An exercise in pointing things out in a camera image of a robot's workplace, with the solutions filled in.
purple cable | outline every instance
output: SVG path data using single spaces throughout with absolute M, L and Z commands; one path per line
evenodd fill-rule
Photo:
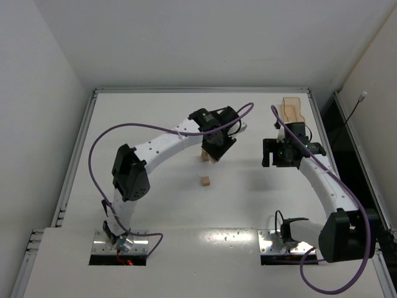
M 320 168 L 322 168 L 325 172 L 328 173 L 328 175 L 330 175 L 349 195 L 350 197 L 353 199 L 353 201 L 357 204 L 357 207 L 359 208 L 359 211 L 362 213 L 362 217 L 364 220 L 364 225 L 365 225 L 365 251 L 364 251 L 364 257 L 362 259 L 360 268 L 357 270 L 356 274 L 353 276 L 353 278 L 344 286 L 342 286 L 339 289 L 336 290 L 323 290 L 323 289 L 319 289 L 318 287 L 315 287 L 314 285 L 312 285 L 307 278 L 305 277 L 305 275 L 303 274 L 303 265 L 305 263 L 306 257 L 315 249 L 312 248 L 310 250 L 308 250 L 302 257 L 301 261 L 300 261 L 300 265 L 299 265 L 299 270 L 300 270 L 300 275 L 303 279 L 303 281 L 305 282 L 305 284 L 307 284 L 310 288 L 312 288 L 313 290 L 315 290 L 316 292 L 322 293 L 322 294 L 327 294 L 327 295 L 337 295 L 340 294 L 346 290 L 348 290 L 351 286 L 353 286 L 355 284 L 355 282 L 357 280 L 359 280 L 359 278 L 361 277 L 361 274 L 364 272 L 364 269 L 367 265 L 369 256 L 370 256 L 370 247 L 371 247 L 371 230 L 370 230 L 370 222 L 368 221 L 368 217 L 367 214 L 365 213 L 365 209 L 363 207 L 363 205 L 360 203 L 359 199 L 354 195 L 354 193 L 332 172 L 328 171 L 327 167 L 325 167 L 325 165 L 323 165 L 318 159 L 317 157 L 315 157 L 314 154 L 312 154 L 312 152 L 309 151 L 309 149 L 307 149 L 305 147 L 305 145 L 299 140 L 299 138 L 297 138 L 297 136 L 295 136 L 293 134 L 293 132 L 285 125 L 285 123 L 283 122 L 283 120 L 280 118 L 279 113 L 277 112 L 277 109 L 275 106 L 272 106 L 272 112 L 275 115 L 275 117 L 277 118 L 277 121 L 281 124 L 281 126 L 284 128 L 284 130 L 286 132 L 288 132 L 291 137 L 294 139 L 294 141 L 297 142 L 297 144 L 299 144 L 299 146 L 301 146 L 304 151 L 306 151 L 307 154 L 310 155 L 310 157 L 312 157 L 312 159 L 315 160 L 315 162 L 317 162 L 317 164 L 320 166 Z
M 252 109 L 254 108 L 254 103 L 253 102 L 249 102 L 245 105 L 243 105 L 238 111 L 237 113 L 240 113 L 242 110 L 244 110 L 246 107 L 249 107 L 248 110 L 246 110 L 243 114 L 241 114 L 241 116 L 235 118 L 233 121 L 222 125 L 220 127 L 217 127 L 213 130 L 209 130 L 207 132 L 177 132 L 175 130 L 172 129 L 165 129 L 164 127 L 159 127 L 159 126 L 155 126 L 155 125 L 150 125 L 150 124 L 142 124 L 142 123 L 122 123 L 122 124 L 118 124 L 118 125 L 114 125 L 110 128 L 108 128 L 107 130 L 105 130 L 104 132 L 102 132 L 95 140 L 94 143 L 92 143 L 91 148 L 89 150 L 89 154 L 88 154 L 88 171 L 89 171 L 89 175 L 92 179 L 92 182 L 94 183 L 95 187 L 98 189 L 99 193 L 101 194 L 101 196 L 104 198 L 106 205 L 109 207 L 110 211 L 112 211 L 116 222 L 118 223 L 118 225 L 120 226 L 120 228 L 123 229 L 124 232 L 134 236 L 134 237 L 152 237 L 152 236 L 160 236 L 160 239 L 157 241 L 156 245 L 152 248 L 152 250 L 148 253 L 148 255 L 146 256 L 146 259 L 149 258 L 149 256 L 153 253 L 153 251 L 157 248 L 157 246 L 159 246 L 161 240 L 163 240 L 164 235 L 162 233 L 150 233 L 150 234 L 144 234 L 144 235 L 140 235 L 137 233 L 133 233 L 130 231 L 130 229 L 127 229 L 126 227 L 124 227 L 124 225 L 120 222 L 120 219 L 118 218 L 112 203 L 108 200 L 108 198 L 106 197 L 105 193 L 103 192 L 102 188 L 100 188 L 97 180 L 94 177 L 94 173 L 92 172 L 92 153 L 94 152 L 94 148 L 97 145 L 97 143 L 99 142 L 99 140 L 106 135 L 107 133 L 111 132 L 112 130 L 115 129 L 119 129 L 120 127 L 126 127 L 126 126 L 137 126 L 137 127 L 145 127 L 147 129 L 155 129 L 155 130 L 160 130 L 162 132 L 167 132 L 167 133 L 172 133 L 174 135 L 185 135 L 185 136 L 194 136 L 194 135 L 209 135 L 211 133 L 215 133 L 215 132 L 219 132 L 222 129 L 225 129 L 229 126 L 232 126 L 233 124 L 239 122 L 242 118 L 244 118 L 245 116 L 248 115 L 248 113 L 250 113 L 252 111 Z

